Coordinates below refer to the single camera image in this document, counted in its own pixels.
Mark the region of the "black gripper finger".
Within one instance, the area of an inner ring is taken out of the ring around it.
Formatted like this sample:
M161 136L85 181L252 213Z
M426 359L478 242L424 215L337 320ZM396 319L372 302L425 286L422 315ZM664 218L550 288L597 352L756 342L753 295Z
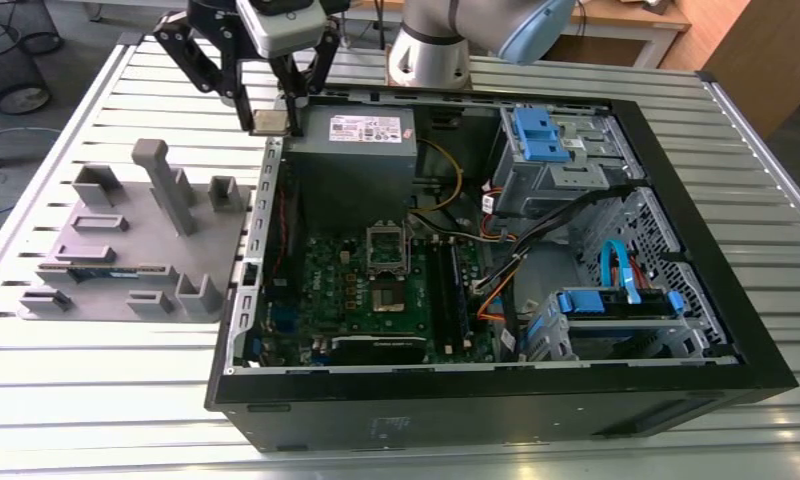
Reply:
M338 46L338 21L329 19L320 41L313 47L314 53L308 67L304 70L298 69L292 54L281 57L280 86L284 91L289 134L294 137L302 135L300 104L306 104L309 96L322 91Z
M230 54L221 53L221 65L217 65L195 43L193 33L186 13L163 15L153 30L157 43L193 86L202 93L214 92L234 108L241 130L249 132L253 128L253 117L246 90L241 84L238 60Z

